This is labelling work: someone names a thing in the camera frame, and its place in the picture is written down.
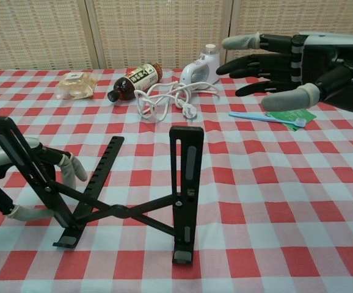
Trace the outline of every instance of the black foldable stand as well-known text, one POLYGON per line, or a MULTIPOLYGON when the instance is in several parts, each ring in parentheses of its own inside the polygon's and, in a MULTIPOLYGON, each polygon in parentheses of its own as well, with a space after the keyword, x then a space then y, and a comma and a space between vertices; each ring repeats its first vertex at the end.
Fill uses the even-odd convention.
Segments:
MULTIPOLYGON (((173 262, 192 264, 195 227, 197 218, 198 190, 203 147, 203 129, 198 127, 172 126, 170 129, 170 155, 172 194, 147 203, 128 208, 120 204, 108 205, 98 200, 104 182, 117 157, 124 138, 114 136, 104 151, 84 192, 78 192, 55 180, 54 167, 45 164, 26 142, 22 133, 9 117, 0 117, 0 147, 15 164, 43 204, 54 211, 55 219, 65 228, 57 247, 75 248, 86 224, 111 215, 126 219, 133 218, 148 226, 174 236, 173 262), (177 140, 181 143, 181 187, 177 191, 177 140), (78 200, 71 212, 60 194, 78 200), (172 205, 174 227, 150 218, 144 213, 172 205)), ((2 165, 0 178, 5 176, 11 165, 2 165)), ((0 211, 12 200, 0 189, 0 211)))

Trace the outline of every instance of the brown bottle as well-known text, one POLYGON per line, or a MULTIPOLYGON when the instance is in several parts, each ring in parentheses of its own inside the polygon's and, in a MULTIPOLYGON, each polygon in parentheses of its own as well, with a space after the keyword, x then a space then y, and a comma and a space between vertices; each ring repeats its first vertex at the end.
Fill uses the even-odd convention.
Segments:
POLYGON ((162 79, 162 68, 158 63, 146 63, 119 78, 113 90, 107 93, 110 101, 134 99, 135 90, 148 90, 162 79))

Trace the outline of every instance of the blue toothbrush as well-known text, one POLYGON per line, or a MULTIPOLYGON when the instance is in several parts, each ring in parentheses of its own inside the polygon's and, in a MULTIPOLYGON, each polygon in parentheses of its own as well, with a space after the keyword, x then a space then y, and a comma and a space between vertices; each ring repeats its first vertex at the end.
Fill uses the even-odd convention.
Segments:
POLYGON ((281 119, 277 119, 274 117, 269 117, 269 116, 266 116, 263 114, 250 114, 250 113, 241 113, 241 112, 230 112, 229 116, 237 117, 237 118, 259 120, 259 121, 286 123, 286 124, 292 124, 292 125, 298 126, 298 127, 305 127, 305 125, 307 125, 307 121, 304 118, 297 118, 295 121, 286 121, 286 120, 281 120, 281 119))

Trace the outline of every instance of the plastic bag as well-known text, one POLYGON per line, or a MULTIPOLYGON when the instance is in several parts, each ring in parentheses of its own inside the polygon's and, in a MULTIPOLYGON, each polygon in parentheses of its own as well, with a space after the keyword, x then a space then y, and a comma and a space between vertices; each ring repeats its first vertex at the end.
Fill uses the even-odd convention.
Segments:
POLYGON ((63 75, 57 84, 57 99, 84 99, 91 97, 98 77, 88 72, 71 72, 63 75))

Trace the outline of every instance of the red and white checkered tablecloth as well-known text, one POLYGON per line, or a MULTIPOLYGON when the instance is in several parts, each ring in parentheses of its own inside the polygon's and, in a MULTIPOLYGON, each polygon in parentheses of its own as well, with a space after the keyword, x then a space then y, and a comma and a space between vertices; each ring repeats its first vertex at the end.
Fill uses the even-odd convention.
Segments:
MULTIPOLYGON (((0 214, 0 292, 353 293, 353 113, 321 104, 296 132, 235 119, 229 111, 261 112, 260 95, 234 96, 256 80, 222 78, 220 98, 192 98, 194 121, 173 105, 153 124, 135 101, 112 106, 106 98, 126 70, 94 70, 96 93, 78 101, 53 97, 66 72, 0 71, 0 115, 25 136, 74 153, 88 174, 111 137, 124 136, 100 195, 108 204, 170 194, 170 127, 205 130, 194 264, 173 266, 173 238, 132 219, 89 224, 71 251, 52 246, 63 230, 54 219, 0 214)), ((180 72, 164 70, 162 81, 180 72)), ((78 190, 85 185, 78 181, 78 190)), ((0 187, 16 204, 42 204, 15 168, 0 187)), ((171 207, 149 216, 172 225, 171 207)))

